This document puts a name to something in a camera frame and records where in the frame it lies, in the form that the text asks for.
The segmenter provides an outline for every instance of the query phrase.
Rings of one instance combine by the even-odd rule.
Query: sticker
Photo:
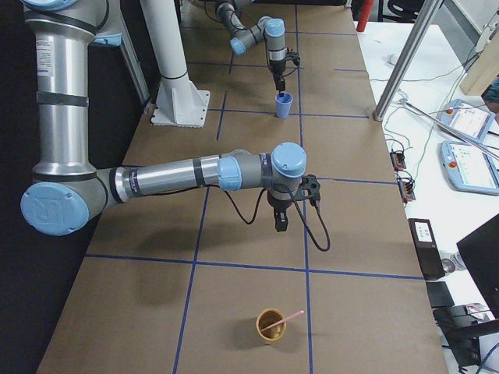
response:
[[[430,226],[426,222],[415,222],[416,233],[420,242],[433,242],[430,233]]]
[[[39,76],[54,76],[54,45],[52,41],[37,41]]]

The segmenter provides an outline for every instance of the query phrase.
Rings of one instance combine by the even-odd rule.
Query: cup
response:
[[[287,118],[293,104],[293,95],[289,92],[283,92],[282,96],[279,93],[275,95],[275,111],[279,118]]]
[[[277,309],[265,309],[257,318],[257,332],[265,344],[273,344],[282,338],[286,331],[286,322],[280,323],[271,329],[261,331],[272,323],[276,323],[284,318],[284,315]]]

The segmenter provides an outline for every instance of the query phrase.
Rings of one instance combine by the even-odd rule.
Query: dark background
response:
[[[140,2],[122,12],[149,87],[157,66]],[[36,50],[18,0],[0,2],[0,373],[34,373],[50,341],[98,217],[66,237],[43,235],[20,212],[39,161]],[[121,164],[142,113],[119,48],[89,48],[89,152],[96,168]]]

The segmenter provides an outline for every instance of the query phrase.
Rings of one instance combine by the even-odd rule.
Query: blue cup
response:
[[[282,96],[279,93],[275,95],[275,110],[279,118],[287,118],[293,104],[293,95],[288,92],[283,92]]]

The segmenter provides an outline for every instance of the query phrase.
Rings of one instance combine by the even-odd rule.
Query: blue cable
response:
[[[499,343],[497,343],[496,345],[494,345],[489,353],[487,353],[487,355],[485,356],[485,358],[482,360],[482,363],[480,364],[480,366],[478,367],[478,370],[476,370],[475,374],[478,374],[479,372],[482,371],[483,367],[485,366],[485,362],[487,362],[487,360],[489,359],[489,357],[494,353],[494,351],[499,348]]]

